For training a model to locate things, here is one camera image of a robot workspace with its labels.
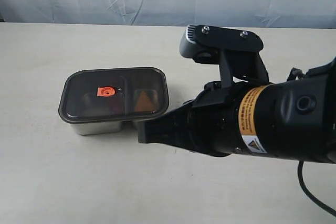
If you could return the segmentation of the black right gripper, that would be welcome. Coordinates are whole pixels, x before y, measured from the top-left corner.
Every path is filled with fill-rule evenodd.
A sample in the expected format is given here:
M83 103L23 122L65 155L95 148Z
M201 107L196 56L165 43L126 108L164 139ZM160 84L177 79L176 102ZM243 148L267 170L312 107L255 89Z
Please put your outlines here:
M214 50L191 56L196 63L218 65L220 80L209 82L194 100L158 118L138 124L138 141L164 144L214 157L254 155L239 125L244 96L268 84L258 52Z

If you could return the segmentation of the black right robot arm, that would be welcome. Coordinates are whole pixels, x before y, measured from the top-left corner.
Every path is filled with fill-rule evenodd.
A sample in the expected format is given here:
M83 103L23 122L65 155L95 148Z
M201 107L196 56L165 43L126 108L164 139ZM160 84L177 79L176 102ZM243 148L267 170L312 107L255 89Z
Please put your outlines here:
M191 101L138 124L138 141L213 157L232 154L335 163L335 62L270 83L257 53L201 52L221 78Z

